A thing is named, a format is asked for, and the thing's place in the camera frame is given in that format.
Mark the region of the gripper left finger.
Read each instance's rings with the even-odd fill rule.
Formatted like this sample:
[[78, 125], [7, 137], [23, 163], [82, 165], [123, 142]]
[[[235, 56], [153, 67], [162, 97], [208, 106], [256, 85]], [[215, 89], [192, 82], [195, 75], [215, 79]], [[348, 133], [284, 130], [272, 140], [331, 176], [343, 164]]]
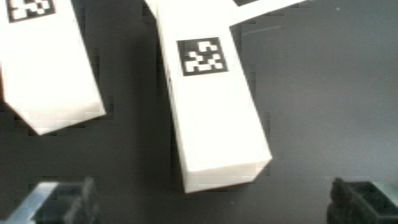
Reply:
[[41, 182], [5, 219], [5, 224], [100, 224], [94, 179]]

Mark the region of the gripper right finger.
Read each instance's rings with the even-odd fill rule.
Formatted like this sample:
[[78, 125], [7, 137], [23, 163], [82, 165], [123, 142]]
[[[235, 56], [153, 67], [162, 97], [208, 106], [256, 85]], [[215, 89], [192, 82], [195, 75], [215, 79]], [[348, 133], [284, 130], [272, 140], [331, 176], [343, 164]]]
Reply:
[[327, 224], [398, 224], [398, 186], [336, 178]]

